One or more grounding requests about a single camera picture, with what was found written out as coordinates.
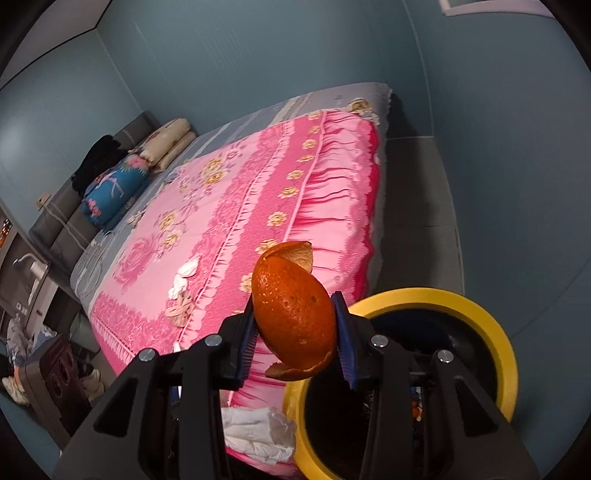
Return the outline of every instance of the tissue paper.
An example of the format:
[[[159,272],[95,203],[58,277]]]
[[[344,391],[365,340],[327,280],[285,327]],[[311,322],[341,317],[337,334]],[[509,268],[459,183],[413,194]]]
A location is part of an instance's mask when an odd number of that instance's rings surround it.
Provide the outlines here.
[[[288,461],[296,449],[296,424],[275,407],[222,408],[222,422],[226,446],[267,465]]]

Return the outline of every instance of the electrical outlet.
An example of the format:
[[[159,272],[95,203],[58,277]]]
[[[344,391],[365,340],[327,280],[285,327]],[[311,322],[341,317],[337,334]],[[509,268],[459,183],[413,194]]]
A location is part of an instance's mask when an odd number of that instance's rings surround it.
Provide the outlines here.
[[[43,208],[43,205],[46,205],[47,202],[49,202],[50,198],[51,198],[51,193],[48,193],[48,192],[43,193],[43,195],[41,195],[39,200],[37,200],[37,210],[41,210]]]

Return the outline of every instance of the beige pillow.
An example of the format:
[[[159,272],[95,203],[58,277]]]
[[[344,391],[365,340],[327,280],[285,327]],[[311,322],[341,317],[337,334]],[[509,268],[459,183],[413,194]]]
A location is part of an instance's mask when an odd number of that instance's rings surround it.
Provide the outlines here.
[[[150,167],[156,165],[163,156],[191,129],[186,118],[177,118],[152,133],[140,146],[139,156],[146,159]]]
[[[162,157],[162,160],[158,162],[154,172],[161,173],[168,168],[168,166],[173,162],[175,158],[179,156],[179,154],[189,146],[189,144],[197,138],[197,134],[195,132],[189,132],[183,138],[181,138],[170,151]]]

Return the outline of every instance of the crumpled tissue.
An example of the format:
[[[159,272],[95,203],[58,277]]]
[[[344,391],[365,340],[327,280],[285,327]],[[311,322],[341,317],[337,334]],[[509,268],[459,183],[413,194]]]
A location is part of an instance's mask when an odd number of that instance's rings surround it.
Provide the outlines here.
[[[288,461],[296,449],[296,424],[275,407],[222,408],[222,422],[226,446],[267,465]]]
[[[173,288],[168,291],[168,298],[170,300],[177,300],[178,294],[187,290],[189,284],[187,279],[197,273],[198,266],[199,258],[195,257],[178,269],[177,274],[174,276]]]

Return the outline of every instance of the speaker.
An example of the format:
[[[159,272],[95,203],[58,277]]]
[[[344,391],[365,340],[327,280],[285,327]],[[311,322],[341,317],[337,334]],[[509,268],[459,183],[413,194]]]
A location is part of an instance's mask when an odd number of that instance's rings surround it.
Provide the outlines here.
[[[18,377],[41,424],[63,450],[90,412],[70,342],[63,335],[45,341]]]

